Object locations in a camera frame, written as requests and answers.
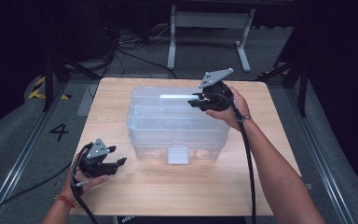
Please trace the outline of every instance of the metal rail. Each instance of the metal rail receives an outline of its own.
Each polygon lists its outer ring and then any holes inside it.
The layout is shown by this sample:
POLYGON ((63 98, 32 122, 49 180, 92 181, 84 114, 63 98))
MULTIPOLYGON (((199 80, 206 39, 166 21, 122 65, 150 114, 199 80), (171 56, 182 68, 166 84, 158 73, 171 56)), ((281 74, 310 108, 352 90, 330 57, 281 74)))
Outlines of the metal rail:
MULTIPOLYGON (((2 187, 0 188, 0 203, 10 197, 17 183, 19 182, 22 172, 24 171, 28 161, 31 159, 31 156, 34 152, 34 148, 37 145, 40 135, 44 130, 44 127, 48 122, 48 119, 50 118, 55 106, 59 102, 60 97, 63 95, 67 85, 68 83, 57 84, 57 89, 54 93, 55 100, 52 102, 49 109, 46 112, 43 112, 40 116, 38 122, 34 126, 30 137, 28 138, 24 148, 22 149, 20 156, 17 158, 13 167, 8 172, 7 178, 2 187)), ((3 205, 0 206, 0 215, 2 213, 3 208, 3 205)))
POLYGON ((341 223, 354 223, 351 212, 339 191, 337 182, 324 159, 324 155, 317 144, 312 129, 310 128, 307 119, 303 118, 298 110, 297 99, 294 90, 285 89, 285 93, 291 103, 291 106, 296 110, 296 117, 301 124, 304 134, 307 136, 307 140, 311 149, 310 154, 315 161, 316 167, 319 171, 319 174, 321 175, 322 181, 324 182, 327 193, 329 194, 331 202, 336 209, 339 221, 341 223))

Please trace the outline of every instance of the transparent plastic bin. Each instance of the transparent plastic bin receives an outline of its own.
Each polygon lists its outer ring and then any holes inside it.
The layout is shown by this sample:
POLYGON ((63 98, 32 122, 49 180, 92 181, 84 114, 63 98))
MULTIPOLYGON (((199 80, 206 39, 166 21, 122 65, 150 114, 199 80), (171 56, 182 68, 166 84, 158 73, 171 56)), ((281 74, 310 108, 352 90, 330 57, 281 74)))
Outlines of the transparent plastic bin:
POLYGON ((227 142, 229 127, 187 100, 198 88, 138 87, 127 116, 129 139, 139 158, 167 158, 169 164, 215 159, 227 142))

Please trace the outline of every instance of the bracelet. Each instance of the bracelet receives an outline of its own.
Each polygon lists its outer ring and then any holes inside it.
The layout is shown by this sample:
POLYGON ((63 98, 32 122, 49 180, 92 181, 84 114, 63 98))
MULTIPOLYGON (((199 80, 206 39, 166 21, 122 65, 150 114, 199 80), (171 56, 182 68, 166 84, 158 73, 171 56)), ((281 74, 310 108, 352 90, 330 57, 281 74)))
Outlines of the bracelet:
POLYGON ((65 196, 62 196, 62 195, 59 195, 57 194, 55 197, 54 197, 55 200, 61 200, 67 204, 69 204, 71 207, 76 207, 76 203, 73 203, 73 202, 70 202, 65 196))
POLYGON ((242 116, 241 119, 236 118, 236 119, 237 119, 237 122, 239 122, 239 123, 244 122, 246 119, 251 119, 251 118, 252 118, 250 114, 248 114, 248 115, 241 115, 241 116, 242 116))

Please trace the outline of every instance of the black cable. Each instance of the black cable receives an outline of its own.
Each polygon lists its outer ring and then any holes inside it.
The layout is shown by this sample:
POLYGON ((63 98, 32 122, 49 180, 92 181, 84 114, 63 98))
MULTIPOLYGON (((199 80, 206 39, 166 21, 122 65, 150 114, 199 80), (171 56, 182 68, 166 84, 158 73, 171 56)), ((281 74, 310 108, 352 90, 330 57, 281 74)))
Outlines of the black cable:
POLYGON ((120 38, 125 35, 126 39, 124 40, 120 40, 119 44, 122 50, 126 50, 126 51, 131 51, 131 50, 137 50, 137 49, 142 49, 148 45, 152 45, 155 44, 159 41, 161 41, 162 39, 166 39, 164 37, 160 37, 161 35, 163 35, 167 30, 169 30, 170 27, 165 28, 163 31, 161 31, 158 35, 156 36, 152 36, 152 37, 148 37, 147 40, 143 40, 141 38, 137 38, 136 35, 132 34, 132 33, 124 33, 120 36, 120 38), (133 43, 133 47, 123 47, 123 44, 130 44, 133 43))
MULTIPOLYGON (((89 69, 90 71, 96 71, 96 70, 105 68, 109 63, 111 63, 111 62, 102 62, 101 64, 97 64, 97 65, 95 65, 95 66, 86 67, 86 68, 89 69)), ((66 68, 66 70, 67 70, 68 72, 74 73, 74 74, 81 73, 80 71, 78 71, 78 70, 75 69, 75 68, 66 68)))
POLYGON ((92 214, 92 212, 90 211, 89 207, 86 205, 86 203, 80 197, 81 194, 83 193, 83 187, 77 185, 77 180, 75 178, 76 172, 77 172, 77 167, 78 167, 78 165, 80 163, 80 160, 81 160, 81 157, 83 155, 83 152, 84 152, 84 150, 88 149, 89 147, 92 147, 92 143, 83 146, 83 148, 80 150, 79 154, 77 155, 76 161, 72 165, 71 190, 72 190, 72 193, 74 194, 77 202, 80 204, 80 206, 82 206, 84 211, 89 216, 89 219, 91 219, 92 223, 98 224, 97 219, 95 219, 95 216, 92 214))
POLYGON ((76 63, 74 61, 71 61, 63 56, 61 56, 60 54, 56 53, 55 56, 60 59, 62 62, 71 65, 72 67, 74 67, 76 70, 82 72, 83 74, 93 78, 93 79, 101 79, 100 76, 98 76, 97 74, 91 72, 89 69, 87 69, 86 67, 84 67, 83 65, 81 65, 80 63, 76 63))
POLYGON ((108 42, 113 41, 113 24, 112 24, 112 5, 109 1, 100 0, 97 1, 98 10, 100 14, 101 24, 106 35, 108 42))
POLYGON ((248 136, 246 134, 245 128, 243 127, 242 122, 238 122, 240 125, 240 130, 242 134, 243 143, 245 144, 245 150, 246 150, 246 157, 248 160, 248 168, 249 168, 249 178, 251 181, 251 192, 252 192, 252 223, 255 224, 255 177, 254 177, 254 171, 253 171, 253 163, 252 163, 252 154, 249 146, 248 136))
MULTIPOLYGON (((103 61, 106 62, 105 63, 105 66, 104 66, 104 70, 103 70, 103 73, 101 74, 101 79, 104 77, 104 75, 106 74, 107 70, 110 68, 110 63, 113 61, 114 59, 114 56, 116 56, 115 53, 112 53, 112 48, 113 46, 111 47, 110 49, 110 52, 104 57, 103 61)), ((91 86, 91 82, 92 82, 92 79, 89 81, 89 86, 88 86, 88 91, 89 91, 89 95, 92 97, 92 99, 94 99, 95 97, 95 92, 94 94, 91 93, 90 91, 90 86, 91 86)))
POLYGON ((121 59, 116 55, 116 53, 114 53, 114 54, 115 54, 116 58, 118 59, 118 61, 120 62, 121 69, 123 70, 121 72, 121 77, 123 77, 124 73, 126 72, 126 69, 124 68, 123 62, 121 61, 121 59))
POLYGON ((129 53, 127 53, 127 52, 125 52, 125 51, 123 51, 123 50, 121 50, 121 49, 117 49, 117 50, 120 51, 120 52, 123 53, 123 54, 127 54, 127 55, 131 56, 132 58, 141 60, 141 61, 146 62, 146 63, 151 63, 151 64, 156 65, 156 66, 159 66, 159 67, 162 67, 162 68, 168 70, 171 74, 173 74, 173 76, 174 76, 176 79, 179 79, 179 78, 176 76, 176 74, 173 72, 173 70, 169 69, 168 67, 166 67, 166 66, 164 66, 164 65, 161 65, 161 64, 159 64, 159 63, 152 63, 152 62, 150 62, 150 61, 148 61, 148 60, 145 60, 145 59, 143 59, 143 58, 140 58, 140 57, 137 57, 137 56, 135 56, 135 55, 129 54, 129 53))
POLYGON ((68 53, 68 55, 74 60, 76 61, 75 57, 71 54, 71 52, 69 51, 69 49, 66 47, 66 44, 65 42, 63 41, 63 38, 62 36, 60 35, 60 32, 58 31, 57 29, 57 26, 55 25, 53 19, 50 17, 50 14, 48 13, 48 9, 46 8, 45 6, 45 3, 43 3, 43 0, 39 0, 40 1, 40 4, 46 14, 46 16, 48 16, 48 20, 49 22, 51 23, 52 27, 54 28, 54 31, 56 32, 57 34, 57 37, 60 39, 60 41, 62 42, 62 45, 63 45, 63 48, 65 49, 66 53, 68 53))
POLYGON ((65 170, 71 165, 71 163, 72 163, 72 162, 69 162, 67 165, 65 165, 65 167, 63 167, 57 174, 53 175, 52 177, 50 177, 50 178, 48 178, 48 179, 46 179, 46 180, 44 180, 44 181, 42 181, 42 182, 40 182, 40 183, 38 183, 38 184, 36 184, 36 185, 33 185, 32 187, 30 187, 30 188, 28 188, 28 189, 25 189, 25 190, 23 190, 23 191, 21 191, 21 192, 15 194, 15 195, 9 197, 9 198, 3 200, 3 201, 0 203, 0 207, 1 207, 2 205, 4 205, 5 203, 8 203, 8 202, 10 202, 10 201, 16 199, 17 197, 21 196, 21 195, 24 194, 24 193, 27 193, 27 192, 29 192, 29 191, 31 191, 31 190, 34 190, 34 189, 37 189, 37 188, 39 188, 40 186, 42 186, 42 185, 48 183, 50 180, 54 179, 55 177, 57 177, 58 175, 60 175, 63 171, 65 171, 65 170))

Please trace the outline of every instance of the wooden tabletop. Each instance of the wooden tabletop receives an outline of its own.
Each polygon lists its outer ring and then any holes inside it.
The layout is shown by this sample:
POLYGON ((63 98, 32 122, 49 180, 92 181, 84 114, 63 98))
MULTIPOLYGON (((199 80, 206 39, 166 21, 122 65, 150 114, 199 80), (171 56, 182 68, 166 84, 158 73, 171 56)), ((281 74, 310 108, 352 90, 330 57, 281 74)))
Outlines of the wooden tabletop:
MULTIPOLYGON (((252 118, 271 143, 300 174, 267 86, 262 82, 225 81, 247 100, 252 118)), ((252 201, 246 153, 241 134, 229 131, 215 160, 169 165, 164 159, 138 159, 128 138, 127 112, 138 86, 197 87, 200 80, 115 78, 101 80, 77 151, 100 137, 117 146, 103 162, 127 157, 109 181, 83 199, 94 215, 109 216, 250 216, 252 201)), ((255 169, 256 212, 272 215, 255 169)), ((85 214, 81 206, 72 214, 85 214)))

